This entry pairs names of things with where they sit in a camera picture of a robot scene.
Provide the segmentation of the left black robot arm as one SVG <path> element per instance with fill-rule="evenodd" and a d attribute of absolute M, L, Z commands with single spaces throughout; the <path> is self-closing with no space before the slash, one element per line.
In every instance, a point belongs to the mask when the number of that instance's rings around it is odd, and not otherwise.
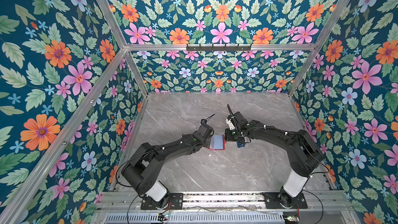
<path fill-rule="evenodd" d="M 210 146 L 214 129 L 207 122 L 203 119 L 198 130 L 184 134 L 171 143 L 143 143 L 121 168 L 121 175 L 139 196 L 149 197 L 156 208 L 165 208 L 169 203 L 170 191 L 158 180 L 161 169 L 170 160 L 189 156 Z"/>

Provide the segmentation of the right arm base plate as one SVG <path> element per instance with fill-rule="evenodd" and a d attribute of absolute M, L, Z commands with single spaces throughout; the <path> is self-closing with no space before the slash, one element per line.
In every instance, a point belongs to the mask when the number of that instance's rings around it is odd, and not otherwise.
<path fill-rule="evenodd" d="M 308 209 L 303 193 L 293 198 L 286 193 L 262 192 L 267 209 Z"/>

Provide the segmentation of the red leather card holder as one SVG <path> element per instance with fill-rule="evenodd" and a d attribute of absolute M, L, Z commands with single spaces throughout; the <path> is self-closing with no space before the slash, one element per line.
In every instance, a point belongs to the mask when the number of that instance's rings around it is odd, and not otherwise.
<path fill-rule="evenodd" d="M 225 150 L 226 141 L 224 135 L 213 135 L 210 139 L 210 144 L 208 149 L 210 150 Z"/>

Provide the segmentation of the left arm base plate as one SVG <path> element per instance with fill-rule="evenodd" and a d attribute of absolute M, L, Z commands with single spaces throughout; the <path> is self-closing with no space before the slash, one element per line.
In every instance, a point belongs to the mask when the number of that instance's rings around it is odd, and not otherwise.
<path fill-rule="evenodd" d="M 160 201 L 144 195 L 141 210 L 180 210 L 183 204 L 183 193 L 167 193 Z"/>

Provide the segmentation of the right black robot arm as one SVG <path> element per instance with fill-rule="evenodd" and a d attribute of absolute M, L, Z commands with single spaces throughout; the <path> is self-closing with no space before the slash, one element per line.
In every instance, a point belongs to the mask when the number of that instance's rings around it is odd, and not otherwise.
<path fill-rule="evenodd" d="M 305 130 L 286 131 L 257 120 L 248 121 L 240 112 L 233 112 L 227 105 L 229 115 L 225 129 L 227 142 L 235 142 L 243 147 L 251 141 L 262 141 L 282 149 L 291 168 L 286 182 L 274 198 L 283 208 L 292 208 L 314 174 L 322 165 L 323 153 Z"/>

